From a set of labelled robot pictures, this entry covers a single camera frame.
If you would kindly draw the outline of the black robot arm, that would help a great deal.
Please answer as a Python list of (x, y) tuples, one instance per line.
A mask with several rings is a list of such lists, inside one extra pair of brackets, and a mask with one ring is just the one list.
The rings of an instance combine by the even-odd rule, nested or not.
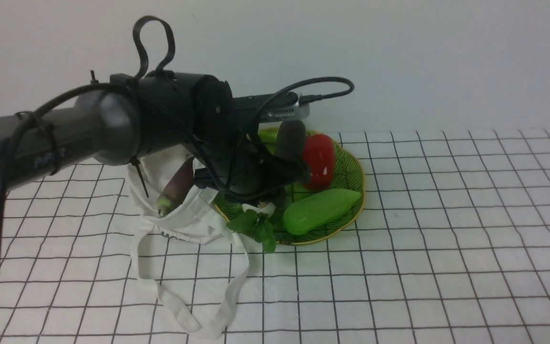
[(269, 153), (258, 124), (279, 122), (269, 117), (278, 111), (306, 118), (310, 103), (323, 98), (295, 92), (308, 83), (233, 97), (229, 84), (211, 75), (112, 75), (109, 83), (68, 91), (33, 112), (0, 117), (4, 192), (90, 157), (119, 166), (181, 145), (201, 163), (194, 177), (200, 189), (251, 204), (273, 200), (284, 186), (305, 181), (308, 169), (299, 156)]

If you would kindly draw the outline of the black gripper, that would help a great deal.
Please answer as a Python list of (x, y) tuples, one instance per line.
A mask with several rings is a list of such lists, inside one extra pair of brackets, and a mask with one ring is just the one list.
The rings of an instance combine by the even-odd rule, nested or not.
[(310, 180), (303, 157), (288, 161), (275, 156), (257, 131), (239, 135), (237, 128), (193, 135), (194, 158), (203, 164), (194, 170), (194, 185), (225, 193), (229, 201), (281, 201), (286, 186)]

